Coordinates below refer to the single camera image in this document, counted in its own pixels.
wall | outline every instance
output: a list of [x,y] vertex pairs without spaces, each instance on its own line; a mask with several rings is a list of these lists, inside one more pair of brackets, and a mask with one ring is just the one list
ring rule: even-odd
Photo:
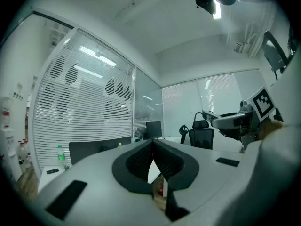
[[77,24],[137,65],[156,83],[160,82],[157,58],[145,41],[125,27],[108,19],[92,0],[29,0],[34,10],[46,12],[62,21]]
[[22,85],[23,100],[13,98],[10,127],[15,140],[25,138],[25,114],[33,77],[49,55],[49,38],[45,18],[31,15],[18,26],[4,43],[0,52],[0,97],[10,97]]
[[269,88],[275,76],[269,63],[261,56],[249,59],[238,54],[221,40],[220,36],[208,36],[174,46],[157,54],[161,69],[161,85],[237,70],[259,68]]

window blind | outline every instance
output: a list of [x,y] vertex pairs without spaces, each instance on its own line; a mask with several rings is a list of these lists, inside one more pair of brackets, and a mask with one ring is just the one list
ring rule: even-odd
[[239,111],[241,96],[233,73],[198,79],[205,111],[226,114]]
[[259,70],[234,72],[242,100],[248,99],[265,85]]
[[41,80],[33,138],[40,169],[58,165],[69,142],[132,135],[134,67],[82,30],[64,42]]
[[189,81],[162,89],[164,136],[181,136],[179,128],[186,124],[192,129],[194,115],[201,112],[201,103],[196,81]]
[[134,137],[143,138],[146,122],[160,121],[163,130],[161,87],[141,70],[136,71]]

black desk partition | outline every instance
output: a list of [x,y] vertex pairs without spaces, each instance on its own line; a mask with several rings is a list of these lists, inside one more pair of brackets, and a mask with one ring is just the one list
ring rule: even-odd
[[124,137],[105,141],[70,142],[69,151],[71,163],[74,165],[87,156],[116,148],[119,142],[121,142],[122,145],[130,144],[132,138]]

black monitor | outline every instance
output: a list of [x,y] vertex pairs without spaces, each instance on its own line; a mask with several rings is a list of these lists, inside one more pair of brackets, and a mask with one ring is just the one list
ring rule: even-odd
[[161,122],[152,121],[146,123],[147,139],[154,139],[162,136]]

ceiling light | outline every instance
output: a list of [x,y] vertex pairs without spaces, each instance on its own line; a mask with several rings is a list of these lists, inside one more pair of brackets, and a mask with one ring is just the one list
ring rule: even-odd
[[151,108],[149,105],[146,105],[147,108],[151,109],[152,111],[154,111],[154,108]]
[[88,74],[94,75],[94,76],[96,76],[96,77],[98,77],[98,78],[100,78],[100,79],[102,78],[101,75],[99,75],[99,74],[97,74],[97,73],[94,73],[94,72],[92,72],[92,71],[86,70],[86,69],[84,69],[84,68],[82,68],[82,67],[79,67],[78,65],[75,65],[74,68],[77,69],[77,70],[81,70],[81,71],[83,71],[83,72],[86,72],[86,73],[88,73]]
[[147,99],[149,99],[149,100],[152,100],[152,98],[149,98],[149,97],[147,97],[147,96],[143,96],[144,98],[147,98]]
[[208,89],[208,87],[209,87],[209,85],[210,85],[210,82],[211,82],[211,80],[207,80],[205,89]]
[[93,50],[90,50],[90,49],[88,49],[88,48],[86,48],[86,47],[84,47],[84,46],[81,46],[79,49],[80,49],[80,51],[83,51],[83,52],[85,52],[86,54],[89,54],[89,55],[91,55],[92,57],[97,58],[97,59],[99,59],[99,60],[101,60],[101,61],[107,63],[108,65],[111,65],[111,66],[115,66],[115,65],[116,65],[115,62],[109,60],[108,58],[106,58],[106,57],[104,57],[104,56],[102,56],[102,55],[99,56],[99,57],[96,56],[96,54],[95,54],[95,52],[94,52]]
[[212,17],[214,19],[220,19],[221,18],[221,5],[219,2],[213,0],[213,2],[215,3],[215,7],[216,7],[216,13],[212,14]]

